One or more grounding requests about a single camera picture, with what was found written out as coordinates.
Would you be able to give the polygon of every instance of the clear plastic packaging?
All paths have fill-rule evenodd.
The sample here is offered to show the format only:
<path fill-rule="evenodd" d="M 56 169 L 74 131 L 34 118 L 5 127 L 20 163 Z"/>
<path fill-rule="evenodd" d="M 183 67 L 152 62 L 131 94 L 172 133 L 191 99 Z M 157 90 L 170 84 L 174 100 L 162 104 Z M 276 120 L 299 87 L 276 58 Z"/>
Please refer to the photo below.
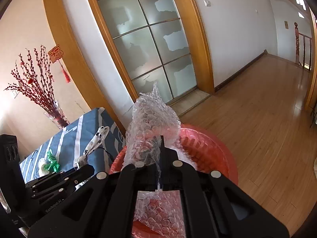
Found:
<path fill-rule="evenodd" d="M 156 84 L 153 91 L 141 94 L 132 110 L 132 122 L 126 133 L 126 155 L 123 167 L 142 161 L 156 164 L 159 170 L 161 135 L 164 145 L 175 149 L 180 160 L 194 168 L 179 142 L 180 120 L 174 110 L 162 101 Z M 179 191 L 138 192 L 134 221 L 140 221 L 166 237 L 185 237 Z"/>

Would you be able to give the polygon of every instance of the floor plank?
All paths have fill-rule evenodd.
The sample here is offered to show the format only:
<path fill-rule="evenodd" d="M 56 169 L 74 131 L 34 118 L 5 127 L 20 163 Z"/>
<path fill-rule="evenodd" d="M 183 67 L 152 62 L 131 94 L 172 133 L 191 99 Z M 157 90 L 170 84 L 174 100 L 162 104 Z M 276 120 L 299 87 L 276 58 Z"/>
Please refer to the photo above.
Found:
<path fill-rule="evenodd" d="M 181 117 L 217 135 L 232 152 L 239 186 L 292 235 L 317 200 L 317 126 L 303 111 L 309 73 L 264 56 Z"/>

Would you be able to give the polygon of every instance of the red hanging decoration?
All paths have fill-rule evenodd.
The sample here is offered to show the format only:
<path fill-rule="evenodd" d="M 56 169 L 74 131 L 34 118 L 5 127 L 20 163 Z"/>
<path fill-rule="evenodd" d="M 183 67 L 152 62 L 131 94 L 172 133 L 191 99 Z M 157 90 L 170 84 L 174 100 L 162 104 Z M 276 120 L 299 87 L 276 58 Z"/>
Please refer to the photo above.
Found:
<path fill-rule="evenodd" d="M 61 59 L 64 55 L 64 52 L 60 49 L 59 45 L 53 47 L 53 49 L 51 49 L 48 52 L 49 56 L 50 56 L 50 60 L 52 63 L 55 63 L 57 60 L 61 65 L 61 69 L 63 71 L 63 74 L 65 76 L 66 82 L 70 83 L 71 82 L 71 78 L 69 77 L 67 71 L 65 71 L 64 67 L 62 66 L 61 62 L 59 59 Z"/>

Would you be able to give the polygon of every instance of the wooden pillar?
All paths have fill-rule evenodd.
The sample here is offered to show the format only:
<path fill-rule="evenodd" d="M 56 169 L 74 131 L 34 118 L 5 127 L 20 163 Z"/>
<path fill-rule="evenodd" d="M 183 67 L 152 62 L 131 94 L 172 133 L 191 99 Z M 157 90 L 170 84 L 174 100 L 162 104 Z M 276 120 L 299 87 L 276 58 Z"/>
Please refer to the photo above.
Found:
<path fill-rule="evenodd" d="M 298 31 L 298 24 L 294 22 L 295 25 L 295 36 L 296 36 L 296 59 L 295 63 L 299 64 L 299 31 Z"/>

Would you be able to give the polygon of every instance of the frosted glass pane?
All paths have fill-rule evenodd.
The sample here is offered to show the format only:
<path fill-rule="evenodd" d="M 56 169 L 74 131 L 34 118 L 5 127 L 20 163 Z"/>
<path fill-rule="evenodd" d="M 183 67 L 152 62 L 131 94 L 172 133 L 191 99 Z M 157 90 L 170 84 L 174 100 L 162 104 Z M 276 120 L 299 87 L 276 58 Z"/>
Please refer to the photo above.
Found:
<path fill-rule="evenodd" d="M 162 67 L 136 79 L 133 81 L 133 85 L 137 92 L 147 93 L 153 90 L 155 81 L 157 81 L 157 87 L 163 101 L 167 103 L 168 101 L 172 100 L 173 97 L 171 90 L 168 86 L 168 82 Z"/>
<path fill-rule="evenodd" d="M 131 79 L 162 64 L 149 28 L 116 38 L 114 43 Z"/>
<path fill-rule="evenodd" d="M 164 63 L 189 53 L 180 20 L 160 23 L 151 29 Z"/>
<path fill-rule="evenodd" d="M 174 97 L 183 94 L 197 85 L 190 55 L 181 57 L 176 61 L 166 64 L 164 67 Z"/>
<path fill-rule="evenodd" d="M 147 25 L 138 0 L 98 0 L 98 4 L 113 38 Z"/>
<path fill-rule="evenodd" d="M 178 18 L 173 0 L 140 0 L 150 24 Z"/>

